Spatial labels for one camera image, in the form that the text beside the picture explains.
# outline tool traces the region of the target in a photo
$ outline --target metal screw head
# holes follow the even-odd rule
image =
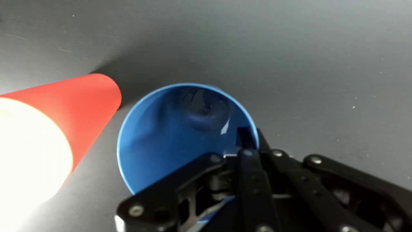
[[[310,161],[314,164],[322,164],[322,160],[318,156],[313,156]]]
[[[129,215],[133,218],[138,218],[143,214],[144,207],[142,205],[134,205],[129,209]]]
[[[220,157],[218,156],[218,155],[211,155],[210,156],[210,161],[212,161],[212,162],[220,162]]]
[[[341,232],[359,232],[357,228],[350,227],[350,225],[343,225],[340,231]]]
[[[254,152],[252,152],[252,151],[250,151],[250,149],[245,149],[245,151],[243,151],[243,155],[245,155],[245,156],[252,156],[252,155],[254,155]]]
[[[282,156],[283,156],[283,153],[279,152],[279,151],[273,151],[272,153],[273,153],[273,156],[276,156],[276,157],[282,157]]]
[[[259,225],[256,228],[256,232],[274,232],[272,227],[268,225]]]

